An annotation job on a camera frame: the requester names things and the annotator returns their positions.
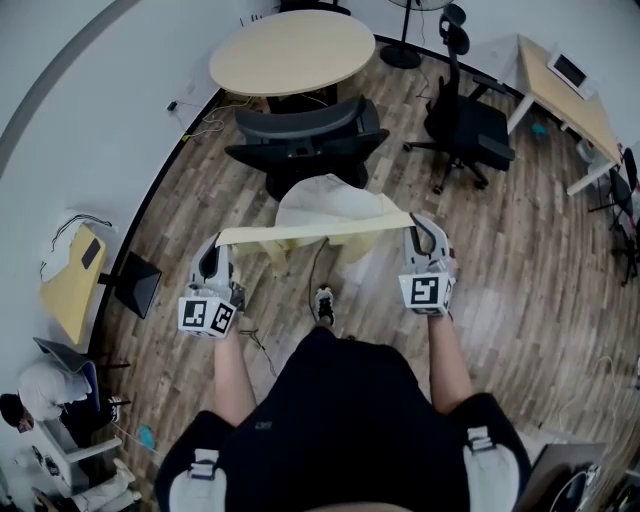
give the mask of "desk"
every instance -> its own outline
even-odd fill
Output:
[[[572,196],[620,163],[620,151],[609,127],[607,113],[598,93],[588,100],[582,99],[547,67],[550,55],[544,48],[522,35],[518,36],[518,47],[527,94],[509,118],[508,132],[514,130],[535,102],[565,121],[565,126],[589,140],[606,158],[605,163],[567,188],[567,194]]]
[[[291,11],[237,31],[211,56],[211,76],[244,96],[277,97],[336,84],[360,71],[375,50],[360,21],[329,11]]]
[[[100,244],[100,248],[85,269],[82,257],[94,240]],[[40,299],[44,309],[55,317],[76,345],[84,339],[91,296],[98,284],[106,257],[105,243],[83,224],[71,242],[69,264],[53,279],[40,285]]]

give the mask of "fan stand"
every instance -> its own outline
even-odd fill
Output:
[[[404,12],[404,26],[402,27],[402,41],[385,46],[380,50],[380,58],[393,66],[400,69],[415,69],[420,65],[421,58],[413,50],[409,49],[406,43],[407,27],[409,26],[409,14],[411,13],[411,2],[407,0],[407,7]]]

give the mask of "sneaker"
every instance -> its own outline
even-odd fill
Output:
[[[131,472],[127,465],[122,462],[122,460],[116,457],[115,459],[113,459],[113,463],[116,466],[116,473],[121,474],[128,483],[135,482],[135,475]]]
[[[318,320],[323,317],[329,318],[332,326],[336,321],[333,315],[333,293],[331,293],[331,288],[326,285],[316,291],[316,314]]]

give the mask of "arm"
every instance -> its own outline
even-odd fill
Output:
[[[428,322],[431,401],[449,414],[473,394],[471,378],[451,318],[430,316]]]
[[[231,327],[225,339],[215,341],[213,357],[213,410],[237,427],[256,408],[237,324]]]

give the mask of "black hair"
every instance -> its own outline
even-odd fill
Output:
[[[12,427],[18,427],[22,416],[24,416],[24,406],[18,395],[0,395],[0,413],[4,421]]]

